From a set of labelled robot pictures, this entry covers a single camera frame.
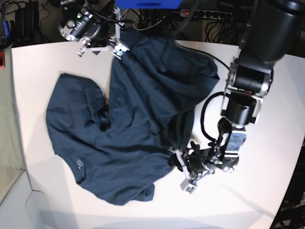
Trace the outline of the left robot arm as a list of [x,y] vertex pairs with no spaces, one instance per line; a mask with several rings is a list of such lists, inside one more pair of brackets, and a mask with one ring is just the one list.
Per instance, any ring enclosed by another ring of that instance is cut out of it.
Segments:
[[217,169],[234,171],[238,152],[246,141],[246,126],[257,122],[262,103],[274,79],[274,65],[289,50],[305,17],[302,0],[260,0],[247,24],[239,55],[228,66],[218,137],[207,149],[191,143],[173,151],[170,162],[183,172],[181,189],[193,193],[198,182]]

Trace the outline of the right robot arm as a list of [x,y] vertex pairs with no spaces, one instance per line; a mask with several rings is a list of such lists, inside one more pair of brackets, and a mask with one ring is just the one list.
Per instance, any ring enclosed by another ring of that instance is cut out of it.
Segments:
[[93,3],[93,0],[61,0],[63,20],[58,30],[65,40],[81,44],[77,52],[80,57],[86,52],[97,55],[110,51],[121,59],[129,51],[121,41],[121,30],[132,21],[121,14],[121,8],[114,0],[100,10],[94,9]]

